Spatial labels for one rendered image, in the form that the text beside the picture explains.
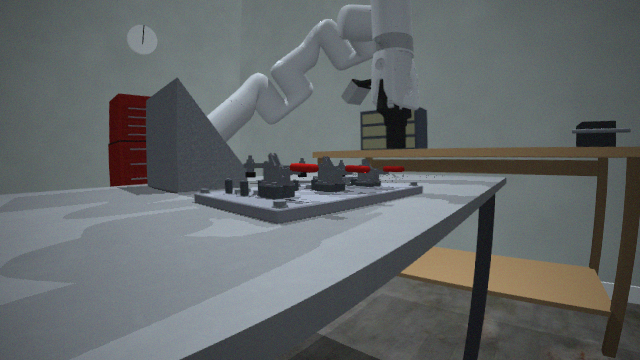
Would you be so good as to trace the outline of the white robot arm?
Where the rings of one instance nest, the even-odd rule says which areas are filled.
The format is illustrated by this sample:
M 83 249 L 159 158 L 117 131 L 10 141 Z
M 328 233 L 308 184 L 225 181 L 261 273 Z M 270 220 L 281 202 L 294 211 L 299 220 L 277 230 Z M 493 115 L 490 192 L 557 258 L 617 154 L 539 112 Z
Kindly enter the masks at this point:
M 317 64 L 321 47 L 340 71 L 372 59 L 381 49 L 400 47 L 414 52 L 410 0 L 371 0 L 371 6 L 346 5 L 339 11 L 337 24 L 331 19 L 318 23 L 300 46 L 271 68 L 285 100 L 265 75 L 256 73 L 207 116 L 223 139 L 227 142 L 238 132 L 255 109 L 272 125 L 306 101 L 313 86 L 305 74 Z M 347 104 L 361 105 L 370 86 L 371 79 L 352 79 L 341 97 Z

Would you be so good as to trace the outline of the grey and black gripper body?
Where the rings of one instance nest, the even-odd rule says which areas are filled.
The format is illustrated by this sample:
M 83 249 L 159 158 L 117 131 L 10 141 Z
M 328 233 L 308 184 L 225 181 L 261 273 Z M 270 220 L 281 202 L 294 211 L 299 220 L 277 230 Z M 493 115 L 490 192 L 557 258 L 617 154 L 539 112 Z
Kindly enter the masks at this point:
M 418 81 L 413 58 L 412 50 L 400 47 L 381 49 L 373 54 L 371 92 L 375 106 L 380 79 L 383 79 L 389 108 L 394 108 L 395 104 L 399 109 L 419 109 Z

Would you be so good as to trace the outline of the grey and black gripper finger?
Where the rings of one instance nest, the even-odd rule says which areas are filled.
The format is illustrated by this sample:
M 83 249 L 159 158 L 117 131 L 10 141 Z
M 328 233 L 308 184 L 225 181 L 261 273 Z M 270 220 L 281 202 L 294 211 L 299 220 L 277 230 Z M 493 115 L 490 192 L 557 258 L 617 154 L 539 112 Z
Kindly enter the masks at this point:
M 383 79 L 380 79 L 377 112 L 383 115 L 384 125 L 388 126 L 386 127 L 386 147 L 388 149 L 403 148 L 403 126 L 399 126 L 401 124 L 400 109 L 395 104 L 394 108 L 388 108 L 387 99 Z
M 408 113 L 408 116 L 407 116 L 407 113 Z M 401 120 L 400 126 L 403 126 L 403 148 L 400 148 L 400 149 L 406 148 L 407 119 L 409 119 L 411 117 L 412 117 L 411 109 L 407 109 L 407 108 L 404 108 L 404 107 L 402 109 L 400 109 L 400 120 Z

